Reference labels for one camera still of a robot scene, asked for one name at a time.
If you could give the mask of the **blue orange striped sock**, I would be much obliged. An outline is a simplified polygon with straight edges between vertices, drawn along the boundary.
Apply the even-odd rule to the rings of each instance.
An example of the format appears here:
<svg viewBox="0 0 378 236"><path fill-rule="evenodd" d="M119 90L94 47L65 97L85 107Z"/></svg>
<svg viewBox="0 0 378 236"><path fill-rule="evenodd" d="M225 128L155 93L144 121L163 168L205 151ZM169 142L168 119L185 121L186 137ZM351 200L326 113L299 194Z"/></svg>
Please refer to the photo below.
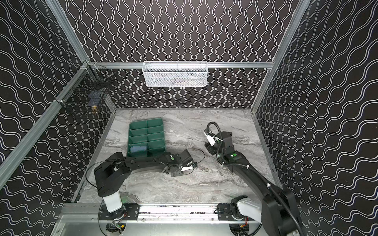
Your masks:
<svg viewBox="0 0 378 236"><path fill-rule="evenodd" d="M146 150L147 150L147 146L132 146L132 147L130 147L130 153L146 151Z"/></svg>

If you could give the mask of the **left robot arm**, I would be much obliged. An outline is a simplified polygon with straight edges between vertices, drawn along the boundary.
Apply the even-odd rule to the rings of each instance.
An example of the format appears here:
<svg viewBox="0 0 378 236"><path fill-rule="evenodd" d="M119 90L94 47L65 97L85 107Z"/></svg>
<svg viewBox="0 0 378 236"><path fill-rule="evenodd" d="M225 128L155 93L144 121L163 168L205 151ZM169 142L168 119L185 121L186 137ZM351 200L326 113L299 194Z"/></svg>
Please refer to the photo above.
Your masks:
<svg viewBox="0 0 378 236"><path fill-rule="evenodd" d="M124 156L116 152L94 169L97 193L103 199L107 212L114 213L124 208L120 188L129 176L149 172L175 176L194 164L187 150L177 154L162 152L148 157Z"/></svg>

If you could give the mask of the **green compartment tray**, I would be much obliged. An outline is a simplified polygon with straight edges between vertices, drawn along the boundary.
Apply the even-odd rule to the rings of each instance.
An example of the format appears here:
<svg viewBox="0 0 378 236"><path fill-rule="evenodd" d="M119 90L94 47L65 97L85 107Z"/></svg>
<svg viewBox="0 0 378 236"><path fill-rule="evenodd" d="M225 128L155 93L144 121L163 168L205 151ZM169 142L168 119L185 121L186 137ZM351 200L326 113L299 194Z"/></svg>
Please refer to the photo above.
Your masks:
<svg viewBox="0 0 378 236"><path fill-rule="evenodd" d="M147 146L146 151L130 153L132 146ZM166 151L162 118L133 121L129 124L127 156L142 158L157 156Z"/></svg>

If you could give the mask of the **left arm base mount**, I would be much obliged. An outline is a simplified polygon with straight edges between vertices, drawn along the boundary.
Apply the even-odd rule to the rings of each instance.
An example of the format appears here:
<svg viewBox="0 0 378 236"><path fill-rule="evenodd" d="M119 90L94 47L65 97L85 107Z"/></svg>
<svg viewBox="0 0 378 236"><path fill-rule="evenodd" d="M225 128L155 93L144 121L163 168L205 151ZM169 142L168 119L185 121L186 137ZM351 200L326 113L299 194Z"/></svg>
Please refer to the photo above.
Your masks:
<svg viewBox="0 0 378 236"><path fill-rule="evenodd" d="M98 220L137 220L139 215L140 205L136 203L124 203L123 206L114 211L109 212L106 205L102 204L99 213Z"/></svg>

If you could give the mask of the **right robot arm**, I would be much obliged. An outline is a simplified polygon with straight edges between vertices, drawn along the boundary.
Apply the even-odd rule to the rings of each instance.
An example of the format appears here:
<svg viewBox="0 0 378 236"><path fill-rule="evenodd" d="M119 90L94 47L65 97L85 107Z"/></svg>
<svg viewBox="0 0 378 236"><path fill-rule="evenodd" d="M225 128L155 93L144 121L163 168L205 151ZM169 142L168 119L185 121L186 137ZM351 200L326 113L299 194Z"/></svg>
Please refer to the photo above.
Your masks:
<svg viewBox="0 0 378 236"><path fill-rule="evenodd" d="M204 131L208 152L218 162L240 177L255 193L257 199L236 198L236 208L241 216L258 221L270 236L304 235L297 201L289 190L283 190L265 178L246 156L237 151L232 143L232 133L214 134Z"/></svg>

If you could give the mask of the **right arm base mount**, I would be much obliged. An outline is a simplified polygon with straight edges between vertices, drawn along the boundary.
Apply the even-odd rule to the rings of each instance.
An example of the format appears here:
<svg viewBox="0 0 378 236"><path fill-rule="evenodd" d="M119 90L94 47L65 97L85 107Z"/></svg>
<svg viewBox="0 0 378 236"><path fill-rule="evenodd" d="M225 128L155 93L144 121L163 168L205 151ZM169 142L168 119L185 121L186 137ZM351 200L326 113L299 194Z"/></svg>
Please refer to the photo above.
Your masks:
<svg viewBox="0 0 378 236"><path fill-rule="evenodd" d="M247 216L241 214L236 204L218 204L214 213L220 221L246 221Z"/></svg>

